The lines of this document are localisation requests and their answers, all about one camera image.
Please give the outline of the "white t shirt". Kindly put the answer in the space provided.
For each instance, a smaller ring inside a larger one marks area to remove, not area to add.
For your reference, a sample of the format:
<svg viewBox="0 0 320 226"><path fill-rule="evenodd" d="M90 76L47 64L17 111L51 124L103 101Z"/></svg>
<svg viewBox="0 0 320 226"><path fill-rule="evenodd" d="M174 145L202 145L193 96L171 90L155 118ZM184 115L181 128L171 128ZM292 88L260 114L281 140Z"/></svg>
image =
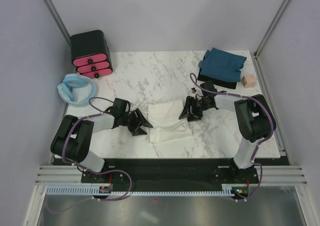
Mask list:
<svg viewBox="0 0 320 226"><path fill-rule="evenodd" d="M193 135L187 120L179 119L183 108L182 100L149 104L147 115L152 125L150 143L163 143Z"/></svg>

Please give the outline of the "black pink drawer box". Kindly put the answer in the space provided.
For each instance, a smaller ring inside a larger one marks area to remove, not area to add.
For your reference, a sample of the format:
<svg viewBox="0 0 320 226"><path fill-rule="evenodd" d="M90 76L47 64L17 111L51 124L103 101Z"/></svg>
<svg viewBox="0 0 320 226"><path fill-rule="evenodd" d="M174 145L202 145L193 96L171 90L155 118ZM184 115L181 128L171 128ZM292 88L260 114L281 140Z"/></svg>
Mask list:
<svg viewBox="0 0 320 226"><path fill-rule="evenodd" d="M70 49L71 63L80 75L94 79L113 72L110 51L101 30L72 35Z"/></svg>

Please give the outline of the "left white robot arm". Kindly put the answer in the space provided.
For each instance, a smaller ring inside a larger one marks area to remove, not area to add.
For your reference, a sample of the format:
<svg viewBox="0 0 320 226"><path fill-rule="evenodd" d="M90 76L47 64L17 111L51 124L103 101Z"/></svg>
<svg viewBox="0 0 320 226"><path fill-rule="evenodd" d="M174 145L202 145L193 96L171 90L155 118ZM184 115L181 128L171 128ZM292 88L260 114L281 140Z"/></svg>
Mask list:
<svg viewBox="0 0 320 226"><path fill-rule="evenodd" d="M112 130L120 126L126 127L132 136L146 135L142 128L153 128L140 109L131 109L129 101L115 98L112 105L98 114L78 118L66 115L50 146L52 154L62 158L65 163L92 171L98 182L106 182L110 171L105 167L106 161L90 150L93 134Z"/></svg>

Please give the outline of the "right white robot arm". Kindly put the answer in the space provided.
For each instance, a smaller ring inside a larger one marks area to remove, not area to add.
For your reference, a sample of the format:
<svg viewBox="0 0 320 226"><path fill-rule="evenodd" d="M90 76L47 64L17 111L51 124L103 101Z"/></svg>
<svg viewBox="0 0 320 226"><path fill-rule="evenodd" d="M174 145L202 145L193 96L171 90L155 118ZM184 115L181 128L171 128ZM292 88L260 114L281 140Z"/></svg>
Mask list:
<svg viewBox="0 0 320 226"><path fill-rule="evenodd" d="M186 97L179 119L199 121L203 117L203 111L212 108L234 112L242 139L233 157L236 166L229 170L229 177L233 182L242 182L247 177L246 169L254 164L261 143L272 137L277 127L274 116L262 94L248 97L219 92L213 82L204 82L199 88L202 95Z"/></svg>

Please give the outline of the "folded teal t shirt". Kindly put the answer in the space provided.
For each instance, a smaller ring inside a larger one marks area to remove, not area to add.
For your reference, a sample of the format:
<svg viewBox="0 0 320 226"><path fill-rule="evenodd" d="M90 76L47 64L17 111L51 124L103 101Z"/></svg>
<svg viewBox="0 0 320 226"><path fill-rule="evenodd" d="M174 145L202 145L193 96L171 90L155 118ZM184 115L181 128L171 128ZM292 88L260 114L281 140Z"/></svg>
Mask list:
<svg viewBox="0 0 320 226"><path fill-rule="evenodd" d="M207 50L203 60L199 62L200 75L235 83L241 81L241 69L247 57L232 54L216 48Z"/></svg>

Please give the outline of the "small pink cube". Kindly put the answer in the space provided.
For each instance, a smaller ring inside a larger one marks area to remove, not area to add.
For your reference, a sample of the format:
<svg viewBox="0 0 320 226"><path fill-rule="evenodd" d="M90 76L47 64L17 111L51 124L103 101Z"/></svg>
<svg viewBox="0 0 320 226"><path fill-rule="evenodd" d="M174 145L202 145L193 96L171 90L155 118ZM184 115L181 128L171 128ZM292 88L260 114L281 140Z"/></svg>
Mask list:
<svg viewBox="0 0 320 226"><path fill-rule="evenodd" d="M257 77L254 74L246 74L241 79L244 88L253 88L257 84Z"/></svg>

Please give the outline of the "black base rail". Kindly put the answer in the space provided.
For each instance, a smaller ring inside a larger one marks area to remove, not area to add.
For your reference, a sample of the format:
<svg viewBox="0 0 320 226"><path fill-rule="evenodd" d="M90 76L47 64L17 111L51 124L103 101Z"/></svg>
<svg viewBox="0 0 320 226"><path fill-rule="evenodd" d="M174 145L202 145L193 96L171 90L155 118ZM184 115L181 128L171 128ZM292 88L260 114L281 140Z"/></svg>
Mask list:
<svg viewBox="0 0 320 226"><path fill-rule="evenodd" d="M238 169L232 159L108 159L102 174L81 171L82 185L116 189L221 189L230 186L232 199L249 196L249 187L266 179L271 170L289 165L286 157L258 159L256 165Z"/></svg>

